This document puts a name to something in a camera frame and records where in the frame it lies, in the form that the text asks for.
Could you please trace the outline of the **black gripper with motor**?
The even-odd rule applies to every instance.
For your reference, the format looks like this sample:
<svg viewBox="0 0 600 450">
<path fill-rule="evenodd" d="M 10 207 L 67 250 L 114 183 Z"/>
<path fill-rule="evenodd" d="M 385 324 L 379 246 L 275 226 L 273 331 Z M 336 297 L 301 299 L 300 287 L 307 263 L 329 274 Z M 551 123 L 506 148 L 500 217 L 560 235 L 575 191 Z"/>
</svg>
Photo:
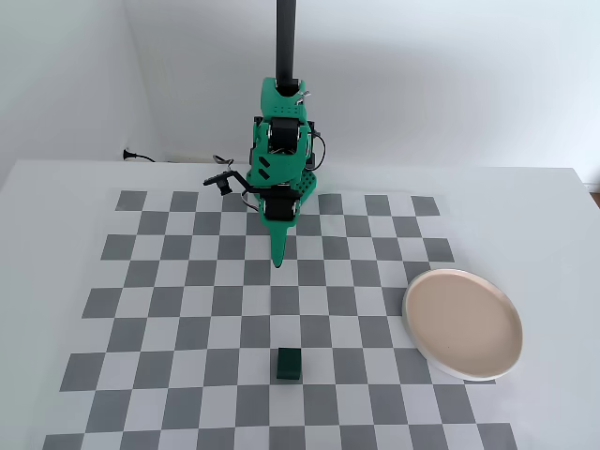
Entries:
<svg viewBox="0 0 600 450">
<path fill-rule="evenodd" d="M 261 221 L 271 236 L 271 258 L 276 268 L 285 256 L 288 230 L 297 224 L 303 203 L 316 186 L 314 172 L 303 171 L 294 186 L 270 187 L 259 194 Z"/>
</svg>

